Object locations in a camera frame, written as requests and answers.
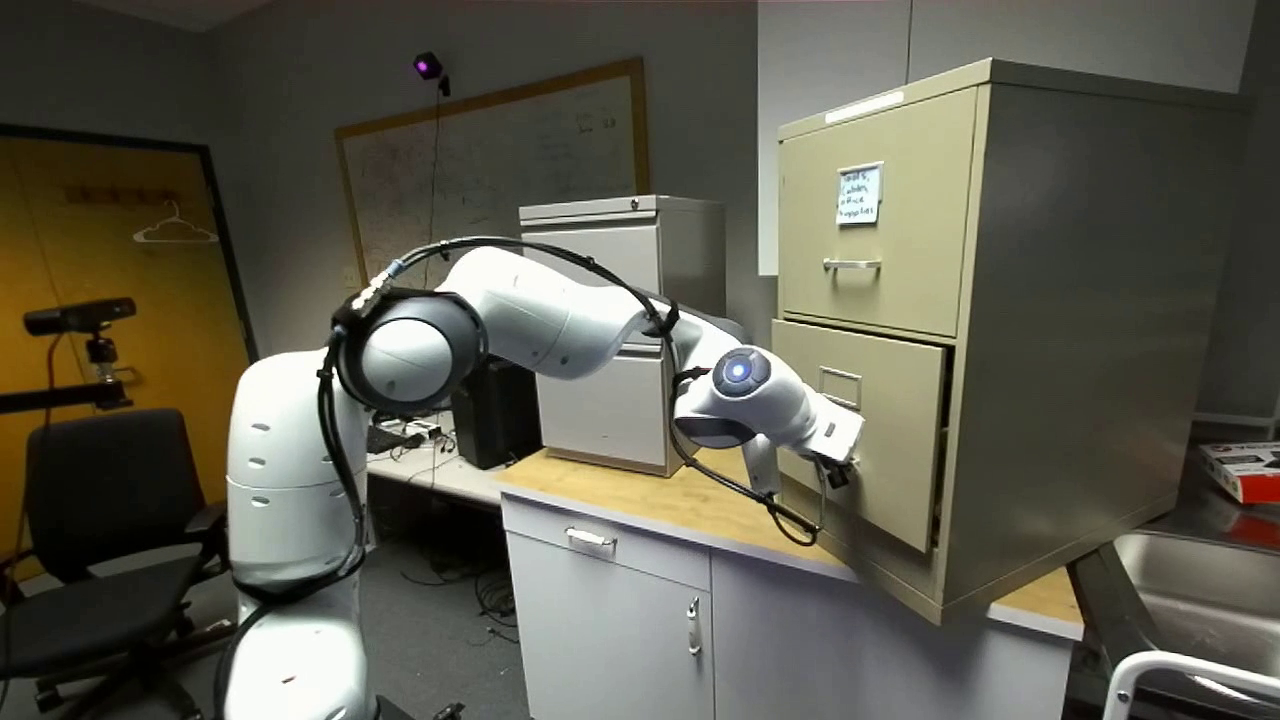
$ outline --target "drawer handle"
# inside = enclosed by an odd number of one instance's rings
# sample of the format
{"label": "drawer handle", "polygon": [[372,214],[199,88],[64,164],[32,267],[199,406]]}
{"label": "drawer handle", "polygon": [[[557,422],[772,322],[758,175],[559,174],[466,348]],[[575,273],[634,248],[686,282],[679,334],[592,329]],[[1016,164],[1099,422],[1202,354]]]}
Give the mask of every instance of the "drawer handle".
{"label": "drawer handle", "polygon": [[563,546],[573,553],[602,557],[602,562],[612,562],[612,553],[618,553],[618,535],[604,535],[604,531],[592,531],[592,529],[563,529]]}
{"label": "drawer handle", "polygon": [[692,606],[686,610],[686,622],[688,622],[686,653],[688,653],[688,655],[702,655],[702,653],[703,653],[703,606],[692,600]]}
{"label": "drawer handle", "polygon": [[[830,377],[832,377],[832,380],[846,380],[846,386],[854,388],[854,398],[832,393]],[[854,411],[864,411],[864,377],[859,377],[859,374],[848,374],[848,368],[837,368],[837,364],[822,364],[822,368],[817,368],[817,388],[822,388],[832,406],[846,406],[846,408],[854,408]]]}
{"label": "drawer handle", "polygon": [[856,259],[839,259],[839,255],[826,255],[826,273],[837,282],[839,273],[859,273],[859,275],[870,275],[872,286],[880,282],[880,259],[864,259],[864,255],[856,255]]}

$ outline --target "camera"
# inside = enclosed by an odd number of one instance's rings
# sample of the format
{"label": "camera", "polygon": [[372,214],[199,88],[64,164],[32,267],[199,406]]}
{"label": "camera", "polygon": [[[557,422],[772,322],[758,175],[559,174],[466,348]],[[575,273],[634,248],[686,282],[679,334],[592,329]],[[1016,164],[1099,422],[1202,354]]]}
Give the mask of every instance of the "camera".
{"label": "camera", "polygon": [[61,338],[61,334],[104,334],[109,322],[136,315],[131,298],[109,298],[89,303],[61,303],[61,309],[35,309],[24,312],[24,329],[32,338]]}
{"label": "camera", "polygon": [[441,96],[448,96],[448,73],[436,51],[416,51],[411,73],[429,84],[441,82]]}

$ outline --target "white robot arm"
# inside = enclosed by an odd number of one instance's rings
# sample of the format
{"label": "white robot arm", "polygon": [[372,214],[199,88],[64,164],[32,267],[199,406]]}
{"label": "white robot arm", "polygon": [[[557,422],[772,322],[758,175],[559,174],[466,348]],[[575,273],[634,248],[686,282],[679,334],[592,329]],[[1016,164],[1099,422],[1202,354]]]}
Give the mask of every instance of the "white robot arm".
{"label": "white robot arm", "polygon": [[[434,411],[489,354],[540,377],[587,377],[637,334],[663,338],[679,368],[671,425],[703,448],[745,448],[751,498],[778,489],[772,448],[839,474],[859,417],[814,393],[770,348],[625,287],[583,255],[455,240],[401,255],[332,322],[324,354],[251,364],[228,446],[228,531],[242,590],[242,653],[228,717],[372,717],[356,633],[356,569],[368,553],[366,433],[372,411]],[[436,291],[394,282],[423,251],[468,248]],[[512,248],[592,267],[580,286]]]}

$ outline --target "office chair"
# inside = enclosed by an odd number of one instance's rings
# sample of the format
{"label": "office chair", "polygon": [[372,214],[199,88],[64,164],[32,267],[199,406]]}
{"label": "office chair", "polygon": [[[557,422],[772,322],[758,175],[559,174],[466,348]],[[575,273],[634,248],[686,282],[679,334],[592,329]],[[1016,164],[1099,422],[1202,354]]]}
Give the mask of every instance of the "office chair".
{"label": "office chair", "polygon": [[61,684],[89,678],[100,684],[83,706],[146,680],[179,717],[199,717],[163,671],[163,653],[199,638],[188,591],[228,564],[225,515],[199,498],[186,417],[127,408],[35,428],[24,513],[27,557],[61,586],[10,586],[0,678],[32,678],[39,711],[64,702]]}

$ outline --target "cabinet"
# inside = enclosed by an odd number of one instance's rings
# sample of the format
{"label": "cabinet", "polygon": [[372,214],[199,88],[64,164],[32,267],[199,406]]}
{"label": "cabinet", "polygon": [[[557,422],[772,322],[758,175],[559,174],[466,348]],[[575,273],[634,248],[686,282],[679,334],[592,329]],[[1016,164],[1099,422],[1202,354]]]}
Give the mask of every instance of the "cabinet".
{"label": "cabinet", "polygon": [[772,348],[870,422],[826,546],[945,622],[1168,513],[1239,149],[1232,96],[1002,60],[790,125]]}
{"label": "cabinet", "polygon": [[[702,494],[679,500],[671,484],[661,504],[692,522]],[[990,615],[931,627],[848,576],[563,500],[503,489],[537,720],[1048,720],[1066,709],[1073,633]]]}
{"label": "cabinet", "polygon": [[528,711],[714,717],[710,553],[503,504]]}
{"label": "cabinet", "polygon": [[[725,309],[725,210],[688,198],[604,198],[524,206],[520,235],[592,255],[625,286],[695,312]],[[583,286],[602,275],[548,259]],[[583,380],[537,377],[543,448],[671,474],[670,364],[658,342],[629,342]]]}

